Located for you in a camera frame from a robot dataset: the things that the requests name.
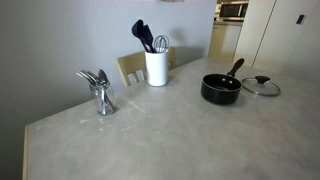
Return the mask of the metal whisk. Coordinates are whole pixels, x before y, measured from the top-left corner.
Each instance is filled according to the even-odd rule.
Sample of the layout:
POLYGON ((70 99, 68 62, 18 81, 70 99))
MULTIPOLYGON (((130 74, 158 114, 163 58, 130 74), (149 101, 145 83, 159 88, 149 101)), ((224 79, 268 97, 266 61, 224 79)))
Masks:
POLYGON ((157 53, 163 53, 169 47, 169 38, 166 35, 159 35, 155 38, 153 46, 157 53))

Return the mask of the microwave oven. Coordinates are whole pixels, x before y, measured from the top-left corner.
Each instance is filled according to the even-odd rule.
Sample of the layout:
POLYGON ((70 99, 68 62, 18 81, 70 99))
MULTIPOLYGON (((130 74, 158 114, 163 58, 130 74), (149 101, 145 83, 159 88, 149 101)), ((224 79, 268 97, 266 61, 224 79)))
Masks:
POLYGON ((219 17, 223 20, 241 21, 245 18, 248 1, 222 2, 219 17))

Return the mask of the black wall switch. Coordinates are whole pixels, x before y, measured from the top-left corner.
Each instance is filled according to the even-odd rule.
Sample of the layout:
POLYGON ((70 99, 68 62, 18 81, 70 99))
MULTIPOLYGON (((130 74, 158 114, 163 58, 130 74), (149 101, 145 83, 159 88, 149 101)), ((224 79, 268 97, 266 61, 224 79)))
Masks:
POLYGON ((305 15, 299 15, 299 17, 298 17, 298 19, 297 19, 297 22, 296 22, 296 24, 302 24, 303 23, 303 20, 304 20, 304 18, 305 18, 305 15))

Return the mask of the metal spoons in jar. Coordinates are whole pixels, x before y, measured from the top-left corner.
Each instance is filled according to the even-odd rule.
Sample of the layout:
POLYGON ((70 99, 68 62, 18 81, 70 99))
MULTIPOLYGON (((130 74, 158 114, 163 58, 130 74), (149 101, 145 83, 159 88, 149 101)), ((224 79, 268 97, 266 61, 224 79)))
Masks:
POLYGON ((98 71, 97 75, 95 75, 91 71, 86 71, 86 70, 78 71, 77 75, 86 79, 89 82, 89 86, 110 84, 105 72, 102 69, 98 71))

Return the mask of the glass lid with black knob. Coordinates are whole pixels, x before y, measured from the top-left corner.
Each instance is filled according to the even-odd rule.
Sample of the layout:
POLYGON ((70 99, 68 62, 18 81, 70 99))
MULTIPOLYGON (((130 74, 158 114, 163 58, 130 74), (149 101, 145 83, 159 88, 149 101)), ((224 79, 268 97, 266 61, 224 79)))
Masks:
POLYGON ((259 96, 274 97, 281 93, 280 87, 271 82, 271 78, 267 76, 244 78, 242 87, 259 96))

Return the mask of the white utensil holder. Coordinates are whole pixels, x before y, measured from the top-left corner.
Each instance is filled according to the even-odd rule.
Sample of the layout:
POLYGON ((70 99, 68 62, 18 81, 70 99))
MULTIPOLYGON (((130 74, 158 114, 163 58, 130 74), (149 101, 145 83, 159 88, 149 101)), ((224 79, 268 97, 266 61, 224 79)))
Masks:
POLYGON ((146 74, 148 84, 155 87, 164 86, 168 82, 168 51, 162 53, 145 53, 146 74))

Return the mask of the glass jar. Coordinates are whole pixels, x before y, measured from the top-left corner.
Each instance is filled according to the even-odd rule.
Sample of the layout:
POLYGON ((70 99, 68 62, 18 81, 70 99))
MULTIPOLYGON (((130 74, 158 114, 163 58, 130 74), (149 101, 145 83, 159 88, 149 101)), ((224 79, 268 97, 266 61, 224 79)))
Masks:
POLYGON ((108 116, 116 112, 117 105, 113 89, 110 84, 96 86, 90 85, 89 88, 92 100, 100 115, 108 116))

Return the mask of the dark blue spatula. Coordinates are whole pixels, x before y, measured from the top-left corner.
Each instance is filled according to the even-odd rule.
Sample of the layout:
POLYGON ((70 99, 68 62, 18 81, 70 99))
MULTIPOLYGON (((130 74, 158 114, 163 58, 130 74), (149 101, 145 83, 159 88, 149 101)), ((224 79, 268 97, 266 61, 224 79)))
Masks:
POLYGON ((143 24, 141 19, 139 19, 132 26, 132 34, 141 41, 146 52, 156 52, 155 48, 153 47, 153 35, 151 30, 149 29, 148 25, 143 24))

